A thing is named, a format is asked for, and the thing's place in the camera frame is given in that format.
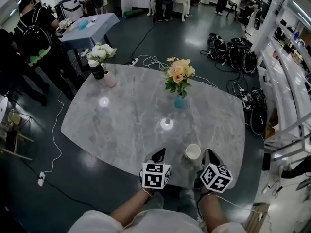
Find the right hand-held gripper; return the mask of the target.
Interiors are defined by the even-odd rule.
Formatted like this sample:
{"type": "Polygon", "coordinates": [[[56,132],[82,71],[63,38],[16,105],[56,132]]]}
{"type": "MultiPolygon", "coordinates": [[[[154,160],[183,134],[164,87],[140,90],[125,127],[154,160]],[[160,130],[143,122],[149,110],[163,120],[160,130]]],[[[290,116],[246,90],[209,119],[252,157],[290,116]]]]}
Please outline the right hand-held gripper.
{"type": "Polygon", "coordinates": [[[202,170],[197,172],[194,190],[206,188],[209,191],[223,193],[232,183],[233,176],[222,159],[211,149],[206,149],[202,158],[202,170]]]}

